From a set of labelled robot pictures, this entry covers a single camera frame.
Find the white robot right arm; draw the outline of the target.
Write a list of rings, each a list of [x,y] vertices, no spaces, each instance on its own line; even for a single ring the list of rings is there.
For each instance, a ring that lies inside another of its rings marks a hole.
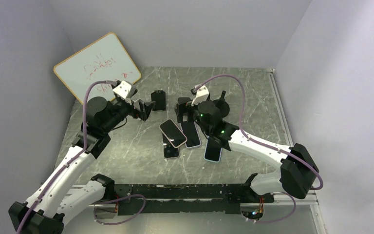
[[[312,190],[318,167],[304,145],[280,145],[242,132],[238,126],[224,121],[222,111],[209,99],[193,105],[191,98],[180,97],[175,112],[178,122],[187,117],[217,147],[252,156],[274,168],[272,173],[249,177],[249,185],[243,189],[247,201],[254,202],[261,195],[274,192],[304,199]]]

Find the pink case phone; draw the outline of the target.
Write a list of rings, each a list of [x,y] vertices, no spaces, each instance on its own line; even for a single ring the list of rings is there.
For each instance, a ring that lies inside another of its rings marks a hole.
[[[162,134],[174,148],[179,148],[187,142],[185,134],[177,127],[173,120],[167,119],[159,125]]]

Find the blue case phone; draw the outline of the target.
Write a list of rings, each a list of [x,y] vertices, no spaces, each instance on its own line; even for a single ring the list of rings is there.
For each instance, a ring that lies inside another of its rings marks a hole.
[[[208,138],[206,149],[204,153],[204,159],[210,162],[219,162],[221,159],[222,148],[217,141],[212,138]]]

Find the lavender case phone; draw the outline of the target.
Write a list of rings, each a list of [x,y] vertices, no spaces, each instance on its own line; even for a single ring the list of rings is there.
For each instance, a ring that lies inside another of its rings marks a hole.
[[[194,122],[181,122],[181,129],[184,135],[187,137],[185,143],[187,148],[195,148],[201,145],[201,140],[197,131],[196,124]]]

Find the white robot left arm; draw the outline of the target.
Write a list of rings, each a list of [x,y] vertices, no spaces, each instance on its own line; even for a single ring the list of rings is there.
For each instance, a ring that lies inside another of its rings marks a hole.
[[[101,155],[109,136],[127,116],[147,120],[155,103],[118,98],[115,103],[94,97],[83,105],[83,121],[71,147],[49,178],[25,202],[14,202],[9,216],[18,234],[60,234],[87,206],[117,198],[115,181],[97,174],[68,195],[78,177]]]

